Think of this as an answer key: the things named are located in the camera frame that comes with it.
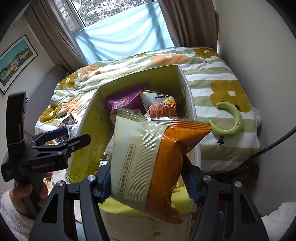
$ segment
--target blue sheer curtain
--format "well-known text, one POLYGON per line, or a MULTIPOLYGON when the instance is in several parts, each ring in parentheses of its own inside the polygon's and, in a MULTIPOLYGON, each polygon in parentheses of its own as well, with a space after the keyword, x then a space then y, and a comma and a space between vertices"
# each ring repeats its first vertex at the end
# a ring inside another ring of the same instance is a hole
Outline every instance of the blue sheer curtain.
POLYGON ((89 64, 174 46, 158 1, 97 22, 74 37, 89 64))

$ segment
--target window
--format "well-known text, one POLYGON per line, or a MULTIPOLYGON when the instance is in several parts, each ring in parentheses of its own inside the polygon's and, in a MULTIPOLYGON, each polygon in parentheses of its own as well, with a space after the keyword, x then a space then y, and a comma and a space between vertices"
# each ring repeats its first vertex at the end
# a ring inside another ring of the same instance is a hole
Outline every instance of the window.
POLYGON ((153 0, 55 0, 72 32, 153 0))

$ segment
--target white fluffy sleeve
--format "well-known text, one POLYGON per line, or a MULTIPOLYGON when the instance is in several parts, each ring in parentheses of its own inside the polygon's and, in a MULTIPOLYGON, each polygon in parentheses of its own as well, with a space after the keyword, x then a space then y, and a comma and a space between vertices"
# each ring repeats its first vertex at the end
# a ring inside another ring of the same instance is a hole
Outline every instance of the white fluffy sleeve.
POLYGON ((27 241, 34 224, 34 220, 20 214, 15 209, 10 200, 9 191, 2 195, 0 206, 0 213, 15 237, 19 241, 27 241))

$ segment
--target brown curtain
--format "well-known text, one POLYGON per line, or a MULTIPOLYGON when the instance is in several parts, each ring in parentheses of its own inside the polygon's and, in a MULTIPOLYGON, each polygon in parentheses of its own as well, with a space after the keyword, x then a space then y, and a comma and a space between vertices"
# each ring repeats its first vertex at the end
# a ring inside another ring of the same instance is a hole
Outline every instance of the brown curtain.
POLYGON ((175 46, 217 50, 218 15, 212 0, 158 0, 175 46))
POLYGON ((33 0, 25 17, 55 65, 70 73, 88 65, 54 0, 33 0))

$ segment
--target purple snack bag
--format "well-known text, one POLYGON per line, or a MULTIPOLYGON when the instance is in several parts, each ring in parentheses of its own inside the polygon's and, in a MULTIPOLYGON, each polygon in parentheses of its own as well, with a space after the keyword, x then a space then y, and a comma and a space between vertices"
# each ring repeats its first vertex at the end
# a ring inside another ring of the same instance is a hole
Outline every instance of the purple snack bag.
POLYGON ((115 124, 116 112, 119 107, 134 110, 145 115, 146 110, 143 106, 139 90, 145 90, 146 88, 147 85, 139 85, 106 97, 110 110, 110 120, 113 124, 115 124))

